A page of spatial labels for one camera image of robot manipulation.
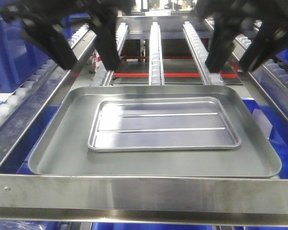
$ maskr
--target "metal tray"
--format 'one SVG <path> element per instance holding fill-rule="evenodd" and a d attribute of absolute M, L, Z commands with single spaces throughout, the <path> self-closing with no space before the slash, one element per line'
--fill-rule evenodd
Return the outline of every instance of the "metal tray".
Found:
<path fill-rule="evenodd" d="M 87 146 L 92 120 L 103 101 L 217 98 L 241 137 L 233 149 L 150 150 L 97 153 Z M 222 86 L 123 86 L 79 88 L 64 99 L 33 150 L 36 174 L 94 176 L 272 177 L 281 161 L 237 93 Z"/>
<path fill-rule="evenodd" d="M 217 98 L 103 101 L 88 147 L 94 151 L 213 150 L 241 144 Z"/>

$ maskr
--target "tray rim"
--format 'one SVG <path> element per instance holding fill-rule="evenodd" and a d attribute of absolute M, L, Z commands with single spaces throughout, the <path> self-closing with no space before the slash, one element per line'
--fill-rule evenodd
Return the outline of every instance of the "tray rim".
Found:
<path fill-rule="evenodd" d="M 105 88 L 111 88 L 110 92 L 105 91 Z M 47 134 L 53 130 L 57 129 L 59 125 L 56 124 L 57 117 L 64 116 L 70 105 L 73 103 L 73 101 L 82 96 L 93 96 L 93 95 L 107 95 L 107 96 L 118 96 L 118 95 L 147 95 L 148 93 L 151 95 L 173 95 L 174 98 L 176 97 L 177 93 L 173 94 L 173 91 L 179 91 L 178 94 L 180 95 L 195 95 L 195 94 L 220 94 L 227 98 L 232 98 L 233 101 L 237 104 L 240 113 L 243 112 L 243 115 L 247 118 L 253 120 L 252 125 L 254 128 L 257 129 L 256 136 L 264 136 L 262 130 L 260 129 L 259 125 L 254 121 L 252 114 L 250 113 L 249 109 L 247 108 L 246 104 L 243 102 L 242 98 L 238 95 L 238 93 L 227 86 L 205 86 L 205 85 L 166 85 L 166 86 L 119 86 L 119 87 L 80 87 L 77 89 L 74 89 L 68 93 L 68 95 L 63 99 L 62 103 L 60 104 L 59 109 L 57 110 L 56 114 L 53 116 L 52 120 L 49 122 L 47 128 L 39 138 L 39 140 L 36 142 L 35 146 L 32 148 L 30 157 L 28 159 L 28 167 L 29 169 L 37 175 L 45 175 L 45 176 L 58 176 L 58 177 L 64 177 L 64 176 L 71 176 L 71 177 L 77 177 L 77 176 L 85 176 L 85 177 L 116 177 L 115 175 L 96 175 L 96 174 L 61 174 L 61 173 L 49 173 L 49 172 L 39 172 L 39 164 L 41 162 L 42 157 L 44 154 L 37 154 L 37 151 L 44 152 L 45 149 L 42 148 L 42 144 L 44 142 L 45 137 Z M 188 178 L 219 178 L 222 180 L 222 178 L 238 178 L 242 180 L 249 180 L 249 179 L 269 179 L 279 174 L 279 172 L 282 169 L 282 161 L 275 151 L 275 149 L 272 147 L 271 143 L 265 139 L 264 145 L 270 149 L 270 156 L 272 159 L 269 161 L 270 167 L 272 168 L 271 172 L 266 175 L 244 175 L 244 176 L 190 176 Z M 128 177 L 128 178 L 139 178 L 139 177 L 145 177 L 145 178 L 159 178 L 163 176 L 159 175 L 120 175 L 118 177 Z M 177 178 L 180 176 L 166 176 L 168 178 Z"/>
<path fill-rule="evenodd" d="M 233 141 L 235 141 L 234 144 L 232 145 L 227 145 L 227 146 L 210 146 L 210 147 L 203 147 L 203 146 L 187 146 L 187 147 L 167 147 L 167 146 L 155 146 L 155 147 L 119 147 L 119 148 L 96 148 L 94 147 L 94 142 L 96 140 L 96 136 L 94 130 L 96 128 L 98 128 L 97 123 L 99 120 L 99 117 L 101 115 L 101 108 L 104 105 L 107 105 L 109 103 L 115 103 L 115 102 L 126 102 L 126 103 L 122 103 L 120 105 L 129 105 L 129 104 L 161 104 L 161 102 L 158 103 L 149 103 L 149 101 L 155 101 L 155 100 L 191 100 L 191 99 L 210 99 L 210 101 L 207 102 L 213 102 L 214 104 L 217 105 L 217 108 L 219 110 L 222 111 L 222 114 L 220 114 L 220 117 L 224 123 L 224 125 L 226 126 L 226 128 L 228 128 L 229 131 L 229 135 L 232 137 Z M 128 103 L 128 102 L 132 102 L 132 101 L 147 101 L 144 103 Z M 166 104 L 181 104 L 181 103 L 197 103 L 197 102 L 167 102 Z M 116 99 L 116 100 L 104 100 L 101 101 L 98 106 L 96 107 L 96 111 L 95 111 L 95 115 L 94 115 L 94 119 L 92 122 L 92 126 L 90 129 L 90 135 L 87 141 L 87 146 L 96 153 L 109 153 L 109 152 L 122 152 L 122 151 L 150 151 L 150 150 L 154 150 L 154 151 L 163 151 L 163 150 L 231 150 L 231 149 L 235 149 L 238 148 L 240 145 L 242 144 L 242 139 L 241 136 L 238 134 L 238 132 L 236 131 L 235 127 L 232 125 L 232 121 L 230 119 L 230 117 L 228 116 L 228 114 L 226 113 L 222 103 L 220 102 L 219 99 L 213 97 L 213 96 L 199 96 L 199 97 L 179 97 L 179 98 L 137 98 L 137 99 Z"/>

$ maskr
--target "large metal tray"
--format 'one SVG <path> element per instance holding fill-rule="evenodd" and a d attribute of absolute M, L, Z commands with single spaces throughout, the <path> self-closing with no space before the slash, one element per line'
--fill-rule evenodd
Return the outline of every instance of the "large metal tray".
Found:
<path fill-rule="evenodd" d="M 155 98 L 217 98 L 241 145 L 218 150 L 165 150 L 97 153 L 87 140 L 103 101 Z M 222 86 L 124 86 L 80 88 L 69 93 L 33 150 L 36 174 L 95 176 L 272 177 L 281 161 L 237 93 Z"/>
<path fill-rule="evenodd" d="M 88 147 L 94 151 L 232 149 L 241 139 L 214 97 L 103 101 Z"/>

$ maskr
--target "red bar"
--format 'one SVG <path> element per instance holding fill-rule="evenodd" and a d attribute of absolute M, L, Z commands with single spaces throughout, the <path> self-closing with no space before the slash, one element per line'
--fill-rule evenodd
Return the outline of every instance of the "red bar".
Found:
<path fill-rule="evenodd" d="M 223 78 L 238 78 L 234 73 L 222 73 Z M 115 78 L 148 78 L 148 73 L 114 73 Z M 165 73 L 166 78 L 198 78 L 199 73 Z"/>
<path fill-rule="evenodd" d="M 148 56 L 124 56 L 123 59 L 149 59 Z M 163 59 L 193 59 L 192 56 L 164 56 Z"/>

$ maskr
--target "metal rail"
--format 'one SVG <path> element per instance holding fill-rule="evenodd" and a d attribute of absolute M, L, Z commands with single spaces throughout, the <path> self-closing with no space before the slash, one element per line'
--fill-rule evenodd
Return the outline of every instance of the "metal rail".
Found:
<path fill-rule="evenodd" d="M 149 56 L 149 85 L 164 85 L 161 32 L 158 23 L 151 26 Z"/>
<path fill-rule="evenodd" d="M 73 51 L 78 58 L 73 70 L 66 71 L 56 66 L 45 78 L 44 83 L 37 87 L 33 93 L 23 102 L 20 108 L 14 112 L 13 116 L 4 124 L 0 130 L 0 166 L 12 153 L 26 131 L 38 117 L 41 111 L 51 101 L 54 96 L 61 94 L 64 98 L 68 91 L 62 87 L 66 82 L 71 86 L 71 82 L 80 74 L 80 70 L 94 50 L 93 41 L 95 34 L 92 31 L 86 33 L 83 38 L 74 46 Z"/>
<path fill-rule="evenodd" d="M 201 79 L 204 85 L 225 85 L 222 76 L 216 73 L 210 73 L 205 65 L 208 52 L 204 47 L 197 32 L 190 22 L 185 22 L 183 25 L 183 32 L 190 48 L 193 59 L 201 74 Z"/>
<path fill-rule="evenodd" d="M 288 226 L 288 180 L 0 175 L 0 219 Z"/>
<path fill-rule="evenodd" d="M 121 23 L 116 32 L 116 43 L 119 55 L 121 54 L 126 37 L 128 35 L 128 26 L 126 23 Z M 100 65 L 95 74 L 91 86 L 109 86 L 113 78 L 114 71 L 106 70 L 103 64 Z"/>

